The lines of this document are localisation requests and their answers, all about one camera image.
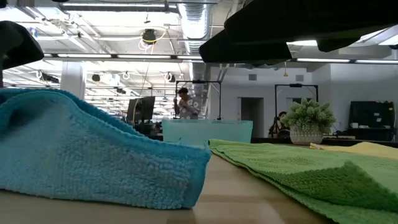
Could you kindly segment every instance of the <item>yellow towel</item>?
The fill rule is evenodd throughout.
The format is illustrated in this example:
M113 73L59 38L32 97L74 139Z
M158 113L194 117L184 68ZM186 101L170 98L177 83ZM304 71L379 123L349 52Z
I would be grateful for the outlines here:
M348 153L355 153L367 156L376 156L376 157L383 157L389 159L396 159L398 160L398 149L389 147L389 146L382 146L380 144L374 144L370 142L361 142L354 146L344 147L344 146L321 146L317 144L311 143L312 149L323 149L329 151L338 151L338 152L348 152Z

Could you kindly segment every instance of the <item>potted plant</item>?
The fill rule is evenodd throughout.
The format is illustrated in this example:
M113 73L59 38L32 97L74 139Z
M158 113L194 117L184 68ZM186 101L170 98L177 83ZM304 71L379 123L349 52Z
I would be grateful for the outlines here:
M290 127L293 144L309 146L310 143L320 144L323 133L330 132L336 119L328 103L321 106L313 100L302 98L301 104L293 103L281 122Z

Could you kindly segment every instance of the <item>green towel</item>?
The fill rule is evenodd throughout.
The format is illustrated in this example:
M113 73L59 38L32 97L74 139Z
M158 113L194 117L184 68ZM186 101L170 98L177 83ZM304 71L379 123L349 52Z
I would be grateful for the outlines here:
M210 140L210 148L335 222L398 223L395 160L221 140Z

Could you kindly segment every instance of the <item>white plant pot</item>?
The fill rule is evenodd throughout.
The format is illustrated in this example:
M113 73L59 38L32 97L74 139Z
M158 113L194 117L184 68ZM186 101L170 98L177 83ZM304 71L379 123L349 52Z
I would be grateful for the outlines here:
M323 134L319 131L318 126L304 128L292 126L290 129L290 140L292 140L293 144L299 146L309 146L310 143L321 144Z

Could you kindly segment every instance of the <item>computer monitor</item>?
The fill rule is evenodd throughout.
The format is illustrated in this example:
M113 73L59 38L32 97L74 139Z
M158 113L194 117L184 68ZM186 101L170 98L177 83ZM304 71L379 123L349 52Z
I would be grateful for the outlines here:
M130 100L129 108L127 109L127 120L133 122L151 120L154 114L154 106L154 96Z

